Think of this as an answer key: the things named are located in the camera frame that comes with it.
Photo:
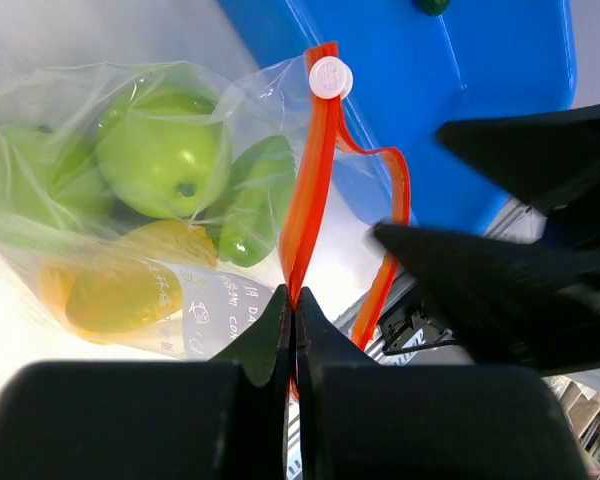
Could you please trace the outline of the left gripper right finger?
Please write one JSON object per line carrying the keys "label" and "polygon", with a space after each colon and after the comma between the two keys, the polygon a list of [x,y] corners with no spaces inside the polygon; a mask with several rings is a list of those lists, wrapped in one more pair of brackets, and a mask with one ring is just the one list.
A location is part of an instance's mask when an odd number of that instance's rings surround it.
{"label": "left gripper right finger", "polygon": [[383,366],[303,289],[294,313],[308,479],[583,479],[563,411],[506,365]]}

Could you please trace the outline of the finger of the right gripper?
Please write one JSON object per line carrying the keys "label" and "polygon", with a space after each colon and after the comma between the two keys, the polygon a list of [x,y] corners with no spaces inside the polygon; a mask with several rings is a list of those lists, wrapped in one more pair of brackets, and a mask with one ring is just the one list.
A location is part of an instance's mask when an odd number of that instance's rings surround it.
{"label": "finger of the right gripper", "polygon": [[600,251],[600,104],[450,121],[435,140],[541,213],[543,243]]}
{"label": "finger of the right gripper", "polygon": [[372,235],[475,362],[543,375],[600,369],[600,252],[391,223]]}

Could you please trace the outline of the blue plastic bin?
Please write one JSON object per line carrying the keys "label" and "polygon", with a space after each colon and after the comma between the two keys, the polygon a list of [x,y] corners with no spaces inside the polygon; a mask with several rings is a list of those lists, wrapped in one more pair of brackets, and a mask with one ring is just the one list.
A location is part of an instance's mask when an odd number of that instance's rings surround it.
{"label": "blue plastic bin", "polygon": [[416,221],[481,234],[506,193],[437,147],[444,122],[563,110],[576,55],[566,1],[453,1],[438,16],[413,1],[225,1],[261,66],[336,42],[352,69],[345,116],[367,148],[393,146],[410,170]]}

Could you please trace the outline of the yellow lemon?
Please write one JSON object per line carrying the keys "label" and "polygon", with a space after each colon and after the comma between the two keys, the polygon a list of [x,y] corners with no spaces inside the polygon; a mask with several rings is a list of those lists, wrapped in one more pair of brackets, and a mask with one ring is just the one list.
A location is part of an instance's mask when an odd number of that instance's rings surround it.
{"label": "yellow lemon", "polygon": [[40,271],[39,292],[58,323],[87,341],[175,356],[183,348],[183,290],[175,273],[156,262],[48,265]]}

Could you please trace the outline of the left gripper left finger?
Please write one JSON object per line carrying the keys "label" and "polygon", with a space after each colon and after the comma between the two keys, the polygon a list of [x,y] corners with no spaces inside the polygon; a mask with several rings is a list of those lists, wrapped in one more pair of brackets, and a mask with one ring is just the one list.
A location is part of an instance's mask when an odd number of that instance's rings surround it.
{"label": "left gripper left finger", "polygon": [[282,479],[292,309],[212,359],[40,362],[0,394],[0,479]]}

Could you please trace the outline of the clear zip bag orange zipper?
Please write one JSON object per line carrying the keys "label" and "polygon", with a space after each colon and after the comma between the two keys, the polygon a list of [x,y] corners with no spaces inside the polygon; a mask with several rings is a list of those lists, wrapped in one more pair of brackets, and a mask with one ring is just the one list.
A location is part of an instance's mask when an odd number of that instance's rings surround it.
{"label": "clear zip bag orange zipper", "polygon": [[312,291],[373,338],[397,263],[368,200],[411,218],[403,154],[346,118],[353,70],[325,43],[237,80],[187,61],[17,70],[0,57],[0,256],[19,315],[0,364],[207,360],[275,288]]}

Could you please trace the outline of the green star fruit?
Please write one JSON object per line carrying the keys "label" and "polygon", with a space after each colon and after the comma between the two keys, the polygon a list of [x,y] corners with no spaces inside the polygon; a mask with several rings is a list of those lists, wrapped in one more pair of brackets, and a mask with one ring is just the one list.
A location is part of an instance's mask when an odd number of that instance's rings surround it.
{"label": "green star fruit", "polygon": [[295,187],[295,167],[282,135],[262,139],[231,165],[226,189],[204,215],[220,261],[249,268],[276,248]]}

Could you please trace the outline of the light green apple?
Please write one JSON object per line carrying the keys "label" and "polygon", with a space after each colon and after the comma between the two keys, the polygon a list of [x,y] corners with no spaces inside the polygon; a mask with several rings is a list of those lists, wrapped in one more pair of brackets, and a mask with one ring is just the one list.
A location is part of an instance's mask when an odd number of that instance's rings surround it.
{"label": "light green apple", "polygon": [[136,82],[99,119],[96,159],[114,193],[159,219],[191,217],[219,198],[232,142],[207,95]]}

